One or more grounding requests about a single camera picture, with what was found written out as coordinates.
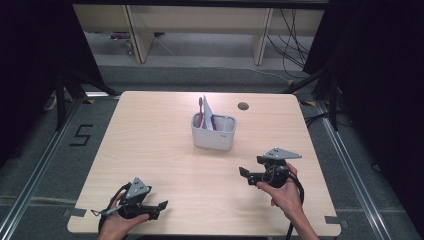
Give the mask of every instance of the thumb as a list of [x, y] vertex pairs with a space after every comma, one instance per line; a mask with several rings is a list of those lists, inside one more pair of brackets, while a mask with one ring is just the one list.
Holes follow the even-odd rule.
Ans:
[[149, 220], [149, 218], [150, 218], [149, 214], [139, 215], [139, 216], [131, 219], [131, 225], [133, 225], [133, 226], [138, 225], [140, 223], [143, 223], [143, 222]]

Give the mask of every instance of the black cable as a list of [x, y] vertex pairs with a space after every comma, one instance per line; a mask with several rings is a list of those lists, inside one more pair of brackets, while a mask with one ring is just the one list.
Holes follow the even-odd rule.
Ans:
[[291, 28], [290, 28], [290, 26], [289, 26], [289, 24], [287, 22], [286, 17], [284, 16], [284, 13], [283, 13], [283, 10], [282, 9], [280, 9], [280, 13], [281, 13], [281, 16], [283, 17], [283, 20], [284, 20], [284, 22], [285, 22], [285, 24], [287, 26], [287, 29], [288, 29], [288, 31], [290, 33], [290, 35], [289, 35], [289, 41], [287, 42], [287, 44], [290, 42], [290, 38], [293, 38], [293, 41], [295, 42], [295, 44], [297, 46], [297, 48], [295, 48], [295, 49], [298, 51], [299, 56], [300, 56], [300, 59], [302, 60], [302, 62], [304, 60], [306, 61], [306, 58], [303, 56], [302, 50], [300, 48], [303, 48], [308, 53], [309, 53], [309, 51], [305, 47], [303, 47], [303, 45], [300, 44], [299, 41], [297, 40], [296, 24], [295, 24], [295, 20], [296, 20], [296, 9], [292, 9], [292, 27]]
[[303, 65], [302, 65], [302, 63], [300, 63], [300, 62], [298, 62], [296, 59], [294, 59], [292, 56], [290, 56], [290, 55], [288, 55], [287, 53], [285, 53], [283, 50], [281, 50], [272, 40], [271, 40], [271, 38], [268, 36], [268, 40], [270, 41], [270, 43], [271, 43], [271, 45], [274, 47], [274, 49], [278, 52], [278, 53], [280, 53], [281, 55], [283, 55], [283, 70], [284, 70], [284, 72], [288, 75], [288, 76], [290, 76], [290, 77], [292, 77], [292, 78], [303, 78], [303, 77], [298, 77], [298, 76], [294, 76], [294, 75], [291, 75], [288, 71], [287, 71], [287, 69], [286, 69], [286, 66], [285, 66], [285, 63], [284, 63], [284, 59], [286, 59], [286, 58], [288, 58], [290, 61], [292, 61], [294, 64], [296, 64], [296, 65], [298, 65], [299, 67], [301, 67], [301, 68], [303, 68]]
[[[345, 111], [337, 110], [337, 111], [336, 111], [336, 114], [337, 114], [337, 113], [345, 113]], [[329, 115], [330, 115], [330, 112], [325, 112], [325, 113], [321, 113], [321, 114], [318, 114], [318, 115], [313, 116], [313, 117], [305, 118], [306, 127], [307, 127], [307, 128], [309, 128], [309, 126], [311, 126], [311, 124], [312, 124], [315, 120], [320, 119], [320, 118], [322, 118], [322, 117], [328, 117]]]
[[285, 51], [283, 51], [281, 48], [275, 44], [271, 38], [268, 36], [268, 40], [271, 43], [271, 45], [274, 47], [274, 49], [281, 55], [283, 55], [285, 58], [288, 58], [290, 61], [292, 61], [294, 64], [298, 65], [299, 67], [303, 67], [303, 64], [299, 61], [297, 61], [294, 57], [288, 55]]

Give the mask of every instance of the human hand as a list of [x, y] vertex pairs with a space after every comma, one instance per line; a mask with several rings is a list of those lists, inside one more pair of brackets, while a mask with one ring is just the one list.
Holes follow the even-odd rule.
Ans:
[[[287, 166], [292, 172], [290, 174], [297, 175], [295, 167], [290, 163], [287, 163]], [[256, 186], [272, 197], [271, 206], [278, 206], [283, 210], [284, 215], [293, 223], [301, 239], [319, 239], [303, 212], [300, 193], [293, 179], [288, 178], [280, 188], [271, 187], [264, 182], [257, 182]]]
[[[120, 193], [113, 201], [111, 208], [116, 207], [118, 201], [124, 193]], [[149, 219], [149, 214], [142, 214], [132, 219], [125, 219], [118, 212], [112, 213], [103, 223], [99, 233], [99, 240], [121, 240], [136, 225], [143, 223]]]
[[[287, 167], [290, 172], [297, 175], [297, 169], [293, 165], [287, 163]], [[271, 187], [264, 182], [258, 182], [256, 186], [272, 197], [271, 206], [280, 207], [288, 219], [292, 220], [296, 215], [303, 214], [299, 190], [291, 178], [288, 178], [280, 188]]]

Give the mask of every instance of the wire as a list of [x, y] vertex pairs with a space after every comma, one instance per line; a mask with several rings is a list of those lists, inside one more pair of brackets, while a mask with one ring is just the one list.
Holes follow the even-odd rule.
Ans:
[[[338, 111], [336, 111], [336, 114], [337, 113], [345, 113], [345, 111], [338, 110]], [[305, 118], [306, 127], [309, 128], [309, 126], [311, 126], [311, 124], [313, 122], [315, 122], [317, 119], [320, 119], [322, 117], [328, 117], [329, 115], [330, 115], [330, 112], [325, 112], [325, 113], [321, 113], [321, 114], [318, 114], [318, 115], [313, 116], [313, 117]]]

